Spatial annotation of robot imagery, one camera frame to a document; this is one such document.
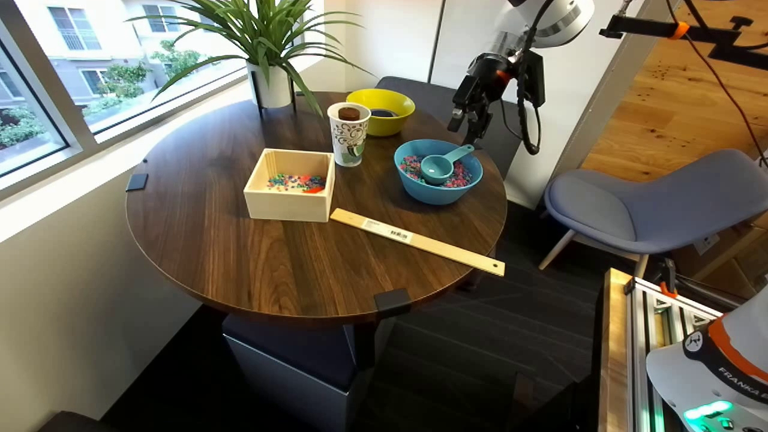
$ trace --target spoon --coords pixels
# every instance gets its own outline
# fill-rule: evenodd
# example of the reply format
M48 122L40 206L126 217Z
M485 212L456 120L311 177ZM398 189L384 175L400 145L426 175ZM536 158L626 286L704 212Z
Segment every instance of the spoon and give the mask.
M448 154L426 154L422 158L422 177L431 184L444 184L454 175L454 164L472 152L472 145L463 145L450 150Z

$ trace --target wooden box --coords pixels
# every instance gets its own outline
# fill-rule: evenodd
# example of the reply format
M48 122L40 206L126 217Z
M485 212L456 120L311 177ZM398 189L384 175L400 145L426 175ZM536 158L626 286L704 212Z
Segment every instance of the wooden box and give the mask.
M336 182L334 154L263 150L242 194L248 219L328 222Z

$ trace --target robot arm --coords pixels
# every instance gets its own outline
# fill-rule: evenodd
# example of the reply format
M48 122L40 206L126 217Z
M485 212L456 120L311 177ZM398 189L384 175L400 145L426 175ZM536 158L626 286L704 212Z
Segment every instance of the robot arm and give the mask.
M506 85L517 80L517 115L523 100L535 108L545 103L545 72L542 58L529 49L564 46L576 39L590 21L594 6L593 0L508 0L511 9L499 21L499 33L490 54L478 55L458 91L454 94L454 112L448 129L458 129L468 120L463 142L481 139L490 112L486 105L499 100ZM529 154L536 146L529 145L523 127L523 145Z

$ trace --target plant pot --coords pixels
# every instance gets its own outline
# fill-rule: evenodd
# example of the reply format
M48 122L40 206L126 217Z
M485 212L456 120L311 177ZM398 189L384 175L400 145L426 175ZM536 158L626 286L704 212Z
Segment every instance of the plant pot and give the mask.
M281 68L269 68L269 74L260 72L260 68L247 64L248 68L248 85L253 90L253 103L258 108L284 108L289 105L293 98L293 87Z

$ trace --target white cup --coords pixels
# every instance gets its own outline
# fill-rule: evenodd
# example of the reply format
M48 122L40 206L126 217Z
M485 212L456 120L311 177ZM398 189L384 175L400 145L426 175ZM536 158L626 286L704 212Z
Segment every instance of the white cup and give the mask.
M370 108L340 100L328 105L325 115L331 126L336 165L360 165L365 154Z

